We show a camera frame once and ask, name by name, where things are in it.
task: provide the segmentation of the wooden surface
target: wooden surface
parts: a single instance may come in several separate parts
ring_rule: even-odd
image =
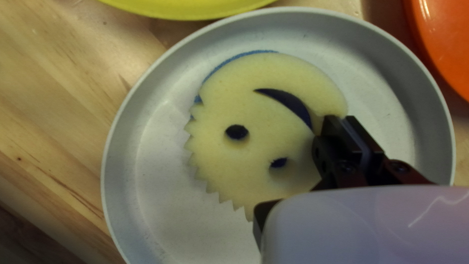
[[[270,6],[364,18],[415,50],[400,0],[280,0]],[[99,193],[107,132],[145,69],[209,23],[150,19],[95,0],[0,0],[0,264],[60,258],[124,263]],[[439,84],[456,133],[455,183],[469,186],[469,105]]]

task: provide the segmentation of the sponge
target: sponge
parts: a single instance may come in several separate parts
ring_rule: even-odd
[[[314,133],[325,115],[344,117],[347,104],[332,80],[314,65],[276,52],[250,52],[227,60],[203,83],[185,130],[196,177],[219,201],[232,200],[252,220],[263,201],[308,192],[320,176],[311,157]],[[303,102],[312,129],[282,102],[256,92],[287,92]]]

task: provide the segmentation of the sponge eye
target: sponge eye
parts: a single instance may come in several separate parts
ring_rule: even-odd
[[[270,163],[271,168],[281,168],[287,164],[287,158],[279,158]]]
[[[225,133],[233,140],[242,140],[249,134],[249,131],[243,125],[234,124],[229,126]]]

